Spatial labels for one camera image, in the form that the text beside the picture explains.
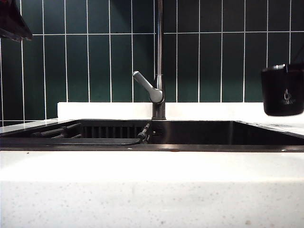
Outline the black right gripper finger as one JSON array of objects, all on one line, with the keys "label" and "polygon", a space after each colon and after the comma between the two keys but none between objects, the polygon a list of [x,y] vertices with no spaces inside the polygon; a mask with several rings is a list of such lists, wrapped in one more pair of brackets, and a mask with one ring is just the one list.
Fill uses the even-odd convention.
[{"label": "black right gripper finger", "polygon": [[286,72],[303,72],[304,64],[303,63],[292,63],[286,65]]}]

